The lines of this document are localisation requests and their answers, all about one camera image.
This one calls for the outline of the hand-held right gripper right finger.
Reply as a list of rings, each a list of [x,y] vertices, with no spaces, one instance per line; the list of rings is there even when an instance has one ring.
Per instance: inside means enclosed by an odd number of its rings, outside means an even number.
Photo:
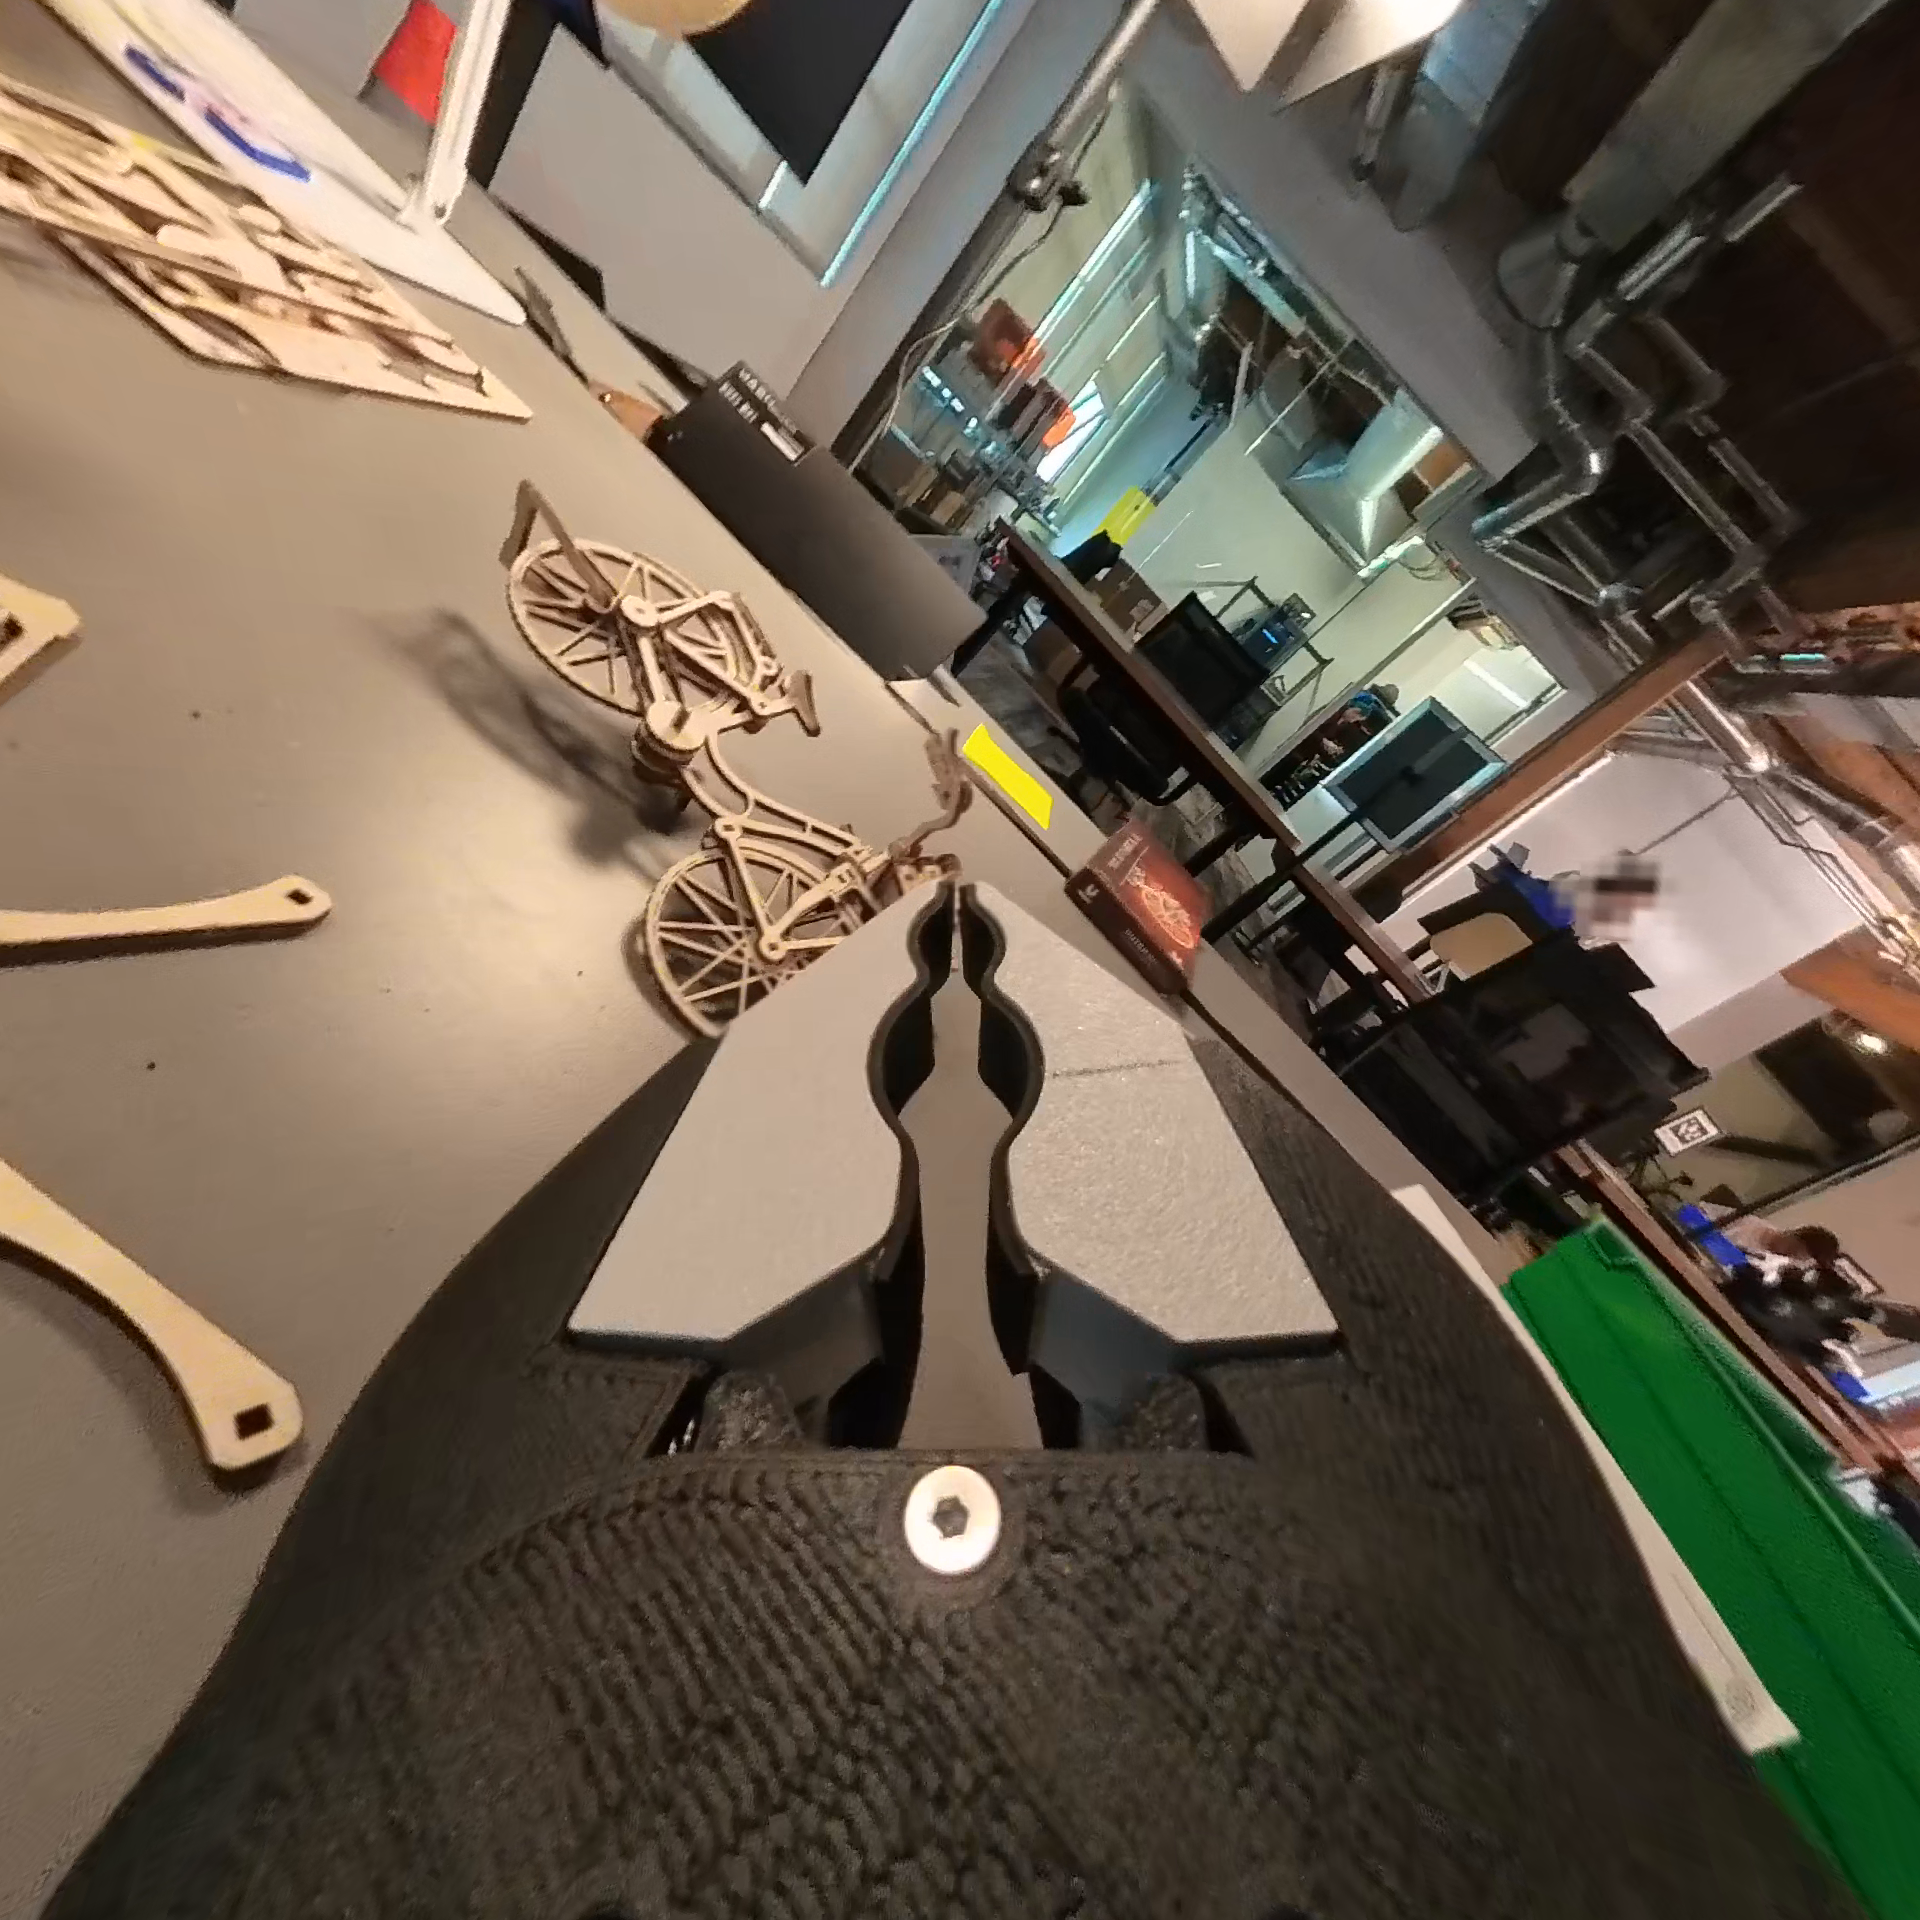
[[[1001,890],[960,894],[977,1072],[1005,1115],[990,1303],[1017,1373],[1314,1353],[1337,1315],[1182,1022]]]

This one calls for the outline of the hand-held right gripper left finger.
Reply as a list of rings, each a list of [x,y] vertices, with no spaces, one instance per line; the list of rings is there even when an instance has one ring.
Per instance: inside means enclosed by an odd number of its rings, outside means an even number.
[[[714,1043],[566,1329],[776,1377],[795,1410],[898,1410],[922,1338],[922,1171],[953,883],[924,886]]]

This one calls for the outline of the wooden tandem bicycle model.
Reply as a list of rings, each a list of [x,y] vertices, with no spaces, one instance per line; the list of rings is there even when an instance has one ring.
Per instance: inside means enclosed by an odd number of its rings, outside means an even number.
[[[729,760],[733,735],[772,722],[822,728],[809,671],[780,657],[737,592],[699,590],[648,553],[578,539],[526,480],[498,559],[531,650],[634,720],[643,783],[707,816],[699,848],[658,877],[640,917],[645,966],[692,1034],[718,1038],[888,906],[960,880],[960,858],[938,845],[973,799],[956,733],[926,743],[932,818],[870,842]]]

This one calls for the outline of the small brown printed box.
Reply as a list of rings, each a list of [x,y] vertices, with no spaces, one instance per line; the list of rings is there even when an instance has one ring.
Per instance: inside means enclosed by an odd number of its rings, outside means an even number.
[[[1169,998],[1185,998],[1210,905],[1187,865],[1140,819],[1123,823],[1066,882],[1074,906]]]

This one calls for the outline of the black storage cart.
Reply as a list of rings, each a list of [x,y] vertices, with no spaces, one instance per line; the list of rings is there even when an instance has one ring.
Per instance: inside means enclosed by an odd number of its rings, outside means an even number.
[[[1395,1001],[1354,975],[1310,1013],[1310,1042],[1469,1209],[1566,1146],[1648,1136],[1708,1083],[1645,1008],[1641,965],[1584,943],[1541,882],[1480,882],[1421,925],[1448,979]]]

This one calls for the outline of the yellow tape strip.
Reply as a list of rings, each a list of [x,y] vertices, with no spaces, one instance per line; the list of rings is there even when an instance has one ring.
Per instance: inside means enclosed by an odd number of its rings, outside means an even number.
[[[972,727],[960,744],[960,759],[1012,818],[1040,833],[1052,829],[1052,785],[1000,741],[993,723]]]

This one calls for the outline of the grey monitor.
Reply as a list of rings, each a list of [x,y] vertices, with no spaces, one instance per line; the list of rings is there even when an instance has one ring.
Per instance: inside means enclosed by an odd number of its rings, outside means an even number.
[[[1426,698],[1346,755],[1322,790],[1344,824],[1386,853],[1420,842],[1507,771],[1507,759],[1441,698]]]

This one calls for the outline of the black cabinet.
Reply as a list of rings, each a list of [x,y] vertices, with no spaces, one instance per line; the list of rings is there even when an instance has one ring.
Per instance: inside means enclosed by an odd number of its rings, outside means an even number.
[[[1164,677],[1185,703],[1228,743],[1238,743],[1266,686],[1259,650],[1242,642],[1188,592],[1164,610],[1139,637],[1137,654]]]

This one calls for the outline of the curved wooden strip square holes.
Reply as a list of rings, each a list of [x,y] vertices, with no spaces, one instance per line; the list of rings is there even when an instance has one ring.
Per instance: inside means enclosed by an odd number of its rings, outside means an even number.
[[[90,910],[5,906],[3,961],[77,961],[115,952],[288,939],[331,914],[326,889],[305,875],[185,903]]]
[[[142,1343],[168,1373],[213,1472],[264,1469],[301,1438],[301,1403],[283,1376],[9,1162],[3,1243]]]

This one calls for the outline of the green plastic bin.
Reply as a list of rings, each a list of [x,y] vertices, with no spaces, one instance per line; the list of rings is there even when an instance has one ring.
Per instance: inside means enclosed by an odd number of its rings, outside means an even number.
[[[1866,1913],[1918,1915],[1918,1567],[1834,1455],[1614,1229],[1504,1285],[1787,1717],[1758,1773]]]

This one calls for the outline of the black cardboard box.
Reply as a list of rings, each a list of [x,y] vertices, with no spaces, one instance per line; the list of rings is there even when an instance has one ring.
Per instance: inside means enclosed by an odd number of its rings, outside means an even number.
[[[988,631],[984,606],[748,365],[645,431],[648,448],[868,667],[928,678]]]

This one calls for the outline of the white instruction booklet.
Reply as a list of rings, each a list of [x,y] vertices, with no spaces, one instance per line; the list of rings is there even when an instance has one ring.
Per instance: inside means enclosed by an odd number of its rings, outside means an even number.
[[[1665,1610],[1672,1635],[1684,1650],[1696,1678],[1712,1693],[1728,1733],[1749,1758],[1795,1744],[1802,1737],[1796,1725],[1764,1689],[1736,1634],[1721,1618],[1720,1609],[1714,1609],[1712,1597],[1699,1585],[1692,1567],[1666,1538],[1661,1525],[1653,1517],[1630,1475],[1626,1475],[1618,1466],[1611,1449],[1603,1441],[1586,1413],[1578,1405],[1574,1397],[1554,1370],[1545,1349],[1531,1333],[1528,1333],[1520,1315],[1501,1294],[1496,1275],[1476,1259],[1469,1243],[1459,1234],[1451,1215],[1421,1184],[1395,1185],[1392,1198],[1490,1301],[1507,1333],[1517,1338],[1533,1369],[1548,1379],[1582,1447],[1590,1455],[1593,1466],[1608,1486],[1608,1494],[1626,1525],[1644,1574]]]

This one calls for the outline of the silver ventilation ducts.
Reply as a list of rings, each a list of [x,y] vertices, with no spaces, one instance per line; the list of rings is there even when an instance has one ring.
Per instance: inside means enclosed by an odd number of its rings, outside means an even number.
[[[1529,536],[1570,534],[1574,509],[1595,498],[1630,445],[1725,553],[1721,574],[1682,599],[1720,611],[1750,602],[1784,645],[1802,642],[1806,618],[1772,582],[1770,561],[1803,518],[1721,426],[1725,379],[1666,318],[1716,253],[1802,192],[1793,173],[1742,198],[1710,187],[1636,249],[1605,240],[1579,208],[1569,208],[1501,250],[1498,290],[1529,334],[1553,462],[1476,512],[1473,539],[1481,551],[1595,610],[1626,608],[1626,585],[1578,590],[1572,561],[1549,563]]]

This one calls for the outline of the wooden sheet offcut with cutout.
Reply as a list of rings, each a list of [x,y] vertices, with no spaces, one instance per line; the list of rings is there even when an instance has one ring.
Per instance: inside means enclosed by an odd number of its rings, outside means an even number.
[[[3,698],[20,693],[81,634],[81,611],[64,599],[3,576]]]

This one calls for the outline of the dark display screen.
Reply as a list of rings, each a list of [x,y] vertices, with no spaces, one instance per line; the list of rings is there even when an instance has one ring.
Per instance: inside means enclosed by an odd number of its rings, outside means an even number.
[[[748,5],[675,50],[665,78],[724,178],[835,286],[1005,15],[1000,2]]]

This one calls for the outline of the white board with blue print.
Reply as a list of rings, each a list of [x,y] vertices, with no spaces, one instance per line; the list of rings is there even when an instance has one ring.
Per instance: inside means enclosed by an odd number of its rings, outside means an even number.
[[[386,275],[496,321],[521,302],[451,232],[451,179],[434,136],[433,185],[400,185],[213,5],[50,2],[53,10],[176,133],[291,223]]]

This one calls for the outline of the red flat item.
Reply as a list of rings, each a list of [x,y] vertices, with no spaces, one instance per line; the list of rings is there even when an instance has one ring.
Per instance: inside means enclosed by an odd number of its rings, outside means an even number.
[[[434,127],[457,39],[459,22],[444,5],[406,2],[368,71],[373,93]]]

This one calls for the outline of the white stand frame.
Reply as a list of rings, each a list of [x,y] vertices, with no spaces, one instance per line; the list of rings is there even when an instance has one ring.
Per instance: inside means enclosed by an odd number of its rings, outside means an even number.
[[[414,232],[444,227],[468,185],[477,120],[496,71],[513,2],[468,2],[442,72],[438,117],[422,171],[397,208],[397,223]]]

